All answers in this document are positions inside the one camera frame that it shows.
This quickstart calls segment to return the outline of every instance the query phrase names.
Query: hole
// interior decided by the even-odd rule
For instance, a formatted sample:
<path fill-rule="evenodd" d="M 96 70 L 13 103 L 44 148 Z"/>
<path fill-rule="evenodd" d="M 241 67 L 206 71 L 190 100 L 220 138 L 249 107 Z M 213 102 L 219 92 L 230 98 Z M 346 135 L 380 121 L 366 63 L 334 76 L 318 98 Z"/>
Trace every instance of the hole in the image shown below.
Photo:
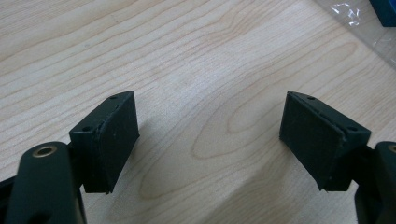
<path fill-rule="evenodd" d="M 29 218 L 29 224 L 44 224 L 50 221 L 50 213 L 38 212 Z"/>
<path fill-rule="evenodd" d="M 389 150 L 396 153 L 396 145 L 389 146 Z"/>
<path fill-rule="evenodd" d="M 83 128 L 82 128 L 82 131 L 83 131 L 83 132 L 89 132 L 90 130 L 92 130 L 92 127 L 91 127 L 91 126 L 87 126 L 87 127 L 83 127 Z"/>
<path fill-rule="evenodd" d="M 54 153 L 56 149 L 57 149 L 56 146 L 41 147 L 33 152 L 33 157 L 41 158 L 41 157 L 49 156 L 50 154 Z"/>
<path fill-rule="evenodd" d="M 356 132 L 358 129 L 355 127 L 347 127 L 348 130 L 352 131 L 352 132 Z"/>

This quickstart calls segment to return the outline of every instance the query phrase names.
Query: wood grain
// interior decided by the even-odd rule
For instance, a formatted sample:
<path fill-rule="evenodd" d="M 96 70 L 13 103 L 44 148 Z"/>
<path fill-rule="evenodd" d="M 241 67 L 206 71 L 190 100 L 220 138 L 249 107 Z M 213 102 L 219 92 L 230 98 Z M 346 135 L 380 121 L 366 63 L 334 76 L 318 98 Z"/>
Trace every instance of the wood grain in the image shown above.
<path fill-rule="evenodd" d="M 315 1 L 2 1 L 0 178 L 107 96 L 141 137 L 89 223 L 356 223 L 278 140 L 287 91 L 395 141 L 396 72 Z"/>

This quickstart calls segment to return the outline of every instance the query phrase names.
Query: blue object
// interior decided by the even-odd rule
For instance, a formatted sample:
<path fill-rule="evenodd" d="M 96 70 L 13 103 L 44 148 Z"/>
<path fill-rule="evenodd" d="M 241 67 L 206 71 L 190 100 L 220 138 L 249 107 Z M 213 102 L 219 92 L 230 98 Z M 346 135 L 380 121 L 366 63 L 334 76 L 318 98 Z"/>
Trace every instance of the blue object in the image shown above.
<path fill-rule="evenodd" d="M 370 0 L 384 27 L 396 27 L 396 0 Z"/>

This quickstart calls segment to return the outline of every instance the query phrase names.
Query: wooden table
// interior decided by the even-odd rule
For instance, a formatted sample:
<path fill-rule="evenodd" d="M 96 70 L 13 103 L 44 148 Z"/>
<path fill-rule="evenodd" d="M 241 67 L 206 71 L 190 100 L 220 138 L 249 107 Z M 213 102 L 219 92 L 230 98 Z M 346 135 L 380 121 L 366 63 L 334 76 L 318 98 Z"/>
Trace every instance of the wooden table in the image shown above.
<path fill-rule="evenodd" d="M 141 137 L 89 223 L 356 223 L 278 139 L 287 91 L 396 140 L 396 72 L 313 0 L 0 3 L 1 179 L 107 96 Z"/>

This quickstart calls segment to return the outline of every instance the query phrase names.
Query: black mount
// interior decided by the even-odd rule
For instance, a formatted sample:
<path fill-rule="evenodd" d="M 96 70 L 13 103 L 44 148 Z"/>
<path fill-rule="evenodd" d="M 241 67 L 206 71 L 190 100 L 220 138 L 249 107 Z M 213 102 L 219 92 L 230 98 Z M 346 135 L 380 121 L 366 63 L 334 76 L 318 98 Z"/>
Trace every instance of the black mount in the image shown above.
<path fill-rule="evenodd" d="M 381 142 L 371 149 L 370 134 L 320 100 L 288 92 L 280 139 L 319 189 L 346 191 L 355 180 L 359 223 L 396 223 L 396 143 Z"/>
<path fill-rule="evenodd" d="M 18 173 L 0 183 L 0 223 L 86 223 L 80 187 L 112 192 L 139 137 L 134 92 L 113 95 L 70 133 L 21 157 Z"/>

